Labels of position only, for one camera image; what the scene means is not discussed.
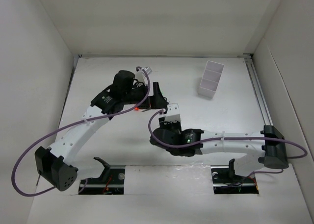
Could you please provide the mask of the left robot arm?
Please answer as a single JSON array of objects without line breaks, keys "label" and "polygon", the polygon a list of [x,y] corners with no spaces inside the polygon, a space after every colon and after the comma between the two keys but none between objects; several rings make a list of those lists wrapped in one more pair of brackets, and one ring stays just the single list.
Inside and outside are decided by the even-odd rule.
[{"label": "left robot arm", "polygon": [[136,72],[120,70],[113,83],[98,93],[90,102],[80,121],[67,125],[65,135],[48,148],[35,152],[36,168],[40,176],[63,192],[73,183],[95,179],[104,183],[109,179],[110,165],[94,157],[96,165],[83,165],[75,160],[87,141],[113,117],[127,113],[125,105],[140,109],[165,109],[168,105],[157,82],[151,83],[149,67],[137,67]]}]

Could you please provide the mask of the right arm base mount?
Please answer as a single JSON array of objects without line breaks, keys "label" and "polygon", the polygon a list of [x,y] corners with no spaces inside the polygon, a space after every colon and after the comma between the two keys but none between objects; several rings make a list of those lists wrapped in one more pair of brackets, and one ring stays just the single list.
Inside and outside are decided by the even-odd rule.
[{"label": "right arm base mount", "polygon": [[255,178],[235,174],[234,161],[227,165],[211,166],[211,177],[215,195],[227,194],[259,194]]}]

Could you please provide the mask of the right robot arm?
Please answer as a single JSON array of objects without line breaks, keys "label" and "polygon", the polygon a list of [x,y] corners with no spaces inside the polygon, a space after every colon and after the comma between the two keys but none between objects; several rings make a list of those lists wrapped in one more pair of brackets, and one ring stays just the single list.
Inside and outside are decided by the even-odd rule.
[{"label": "right robot arm", "polygon": [[162,148],[173,156],[193,157],[211,153],[241,153],[240,158],[229,161],[228,179],[237,182],[257,170],[288,168],[285,142],[277,135],[262,132],[213,133],[201,129],[181,130],[179,121],[160,118],[159,127],[149,129],[150,143]]}]

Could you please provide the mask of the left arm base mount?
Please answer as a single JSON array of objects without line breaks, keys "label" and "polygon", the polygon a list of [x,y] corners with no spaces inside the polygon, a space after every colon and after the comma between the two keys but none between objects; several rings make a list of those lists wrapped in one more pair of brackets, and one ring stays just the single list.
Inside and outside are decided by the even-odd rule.
[{"label": "left arm base mount", "polygon": [[124,165],[109,165],[103,159],[94,157],[103,166],[101,175],[97,178],[86,178],[80,181],[79,195],[123,195],[125,170]]}]

